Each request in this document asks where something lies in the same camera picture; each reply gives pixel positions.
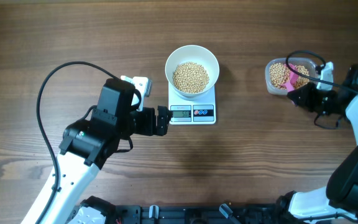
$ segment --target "pink scoop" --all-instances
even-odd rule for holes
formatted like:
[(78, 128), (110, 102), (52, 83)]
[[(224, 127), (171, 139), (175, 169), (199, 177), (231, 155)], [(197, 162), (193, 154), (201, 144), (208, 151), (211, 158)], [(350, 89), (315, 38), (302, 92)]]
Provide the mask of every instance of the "pink scoop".
[[(296, 67), (293, 65), (293, 64), (290, 64), (290, 67), (292, 69), (294, 69), (295, 71), (298, 71), (296, 69)], [(287, 89), (287, 91), (292, 91), (294, 90), (295, 88), (293, 87), (293, 85), (296, 83), (296, 81), (298, 80), (299, 78), (299, 75), (293, 73), (293, 71), (290, 72), (290, 78), (288, 79), (288, 81), (284, 84), (282, 84), (281, 86), (282, 87), (285, 87)]]

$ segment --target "wood grain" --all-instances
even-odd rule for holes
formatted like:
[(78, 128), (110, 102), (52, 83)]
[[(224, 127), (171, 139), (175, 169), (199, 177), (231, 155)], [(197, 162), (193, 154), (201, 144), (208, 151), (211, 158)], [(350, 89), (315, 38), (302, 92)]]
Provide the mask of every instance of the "wood grain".
[[(217, 57), (218, 122), (133, 136), (84, 193), (115, 204), (218, 205), (274, 202), (322, 187), (354, 149), (352, 129), (313, 126), (314, 114), (267, 93), (264, 69), (309, 49), (335, 63), (342, 82), (358, 63), (358, 2), (130, 1), (0, 5), (0, 223), (19, 223), (52, 162), (35, 117), (46, 75), (73, 60), (154, 81), (146, 106), (168, 104), (164, 74), (176, 48), (197, 44)], [(107, 77), (72, 66), (44, 91), (42, 121), (55, 152), (67, 125), (94, 105)]]

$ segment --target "scale control panel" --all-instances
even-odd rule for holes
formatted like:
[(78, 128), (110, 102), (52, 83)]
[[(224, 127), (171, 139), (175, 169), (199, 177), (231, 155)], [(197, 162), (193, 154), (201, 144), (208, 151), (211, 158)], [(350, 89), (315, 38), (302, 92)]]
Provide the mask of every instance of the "scale control panel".
[(215, 123), (214, 109), (214, 105), (172, 105), (171, 123), (213, 124)]

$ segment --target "white digital scale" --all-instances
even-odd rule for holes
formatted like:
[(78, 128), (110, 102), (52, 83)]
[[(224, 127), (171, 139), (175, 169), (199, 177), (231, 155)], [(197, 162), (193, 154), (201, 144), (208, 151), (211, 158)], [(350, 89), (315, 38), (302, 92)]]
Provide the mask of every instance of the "white digital scale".
[(215, 86), (194, 98), (177, 93), (168, 84), (168, 105), (173, 113), (170, 124), (214, 124), (216, 122)]

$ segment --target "clear plastic container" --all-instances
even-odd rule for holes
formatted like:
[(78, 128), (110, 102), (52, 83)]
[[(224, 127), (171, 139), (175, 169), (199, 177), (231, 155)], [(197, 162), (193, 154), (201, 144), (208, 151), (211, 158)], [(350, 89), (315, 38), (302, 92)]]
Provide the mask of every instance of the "clear plastic container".
[[(309, 76), (311, 76), (313, 78), (318, 78), (318, 76), (316, 74), (316, 64), (312, 60), (310, 60), (308, 58), (290, 58), (288, 60), (288, 62), (293, 65), (305, 66), (305, 68), (309, 71)], [(287, 90), (280, 90), (278, 88), (275, 88), (272, 84), (272, 80), (270, 79), (269, 68), (270, 68), (270, 66), (272, 66), (275, 63), (285, 64), (285, 58), (274, 59), (266, 65), (265, 78), (266, 78), (267, 91), (274, 95), (287, 95), (287, 93), (288, 93)]]

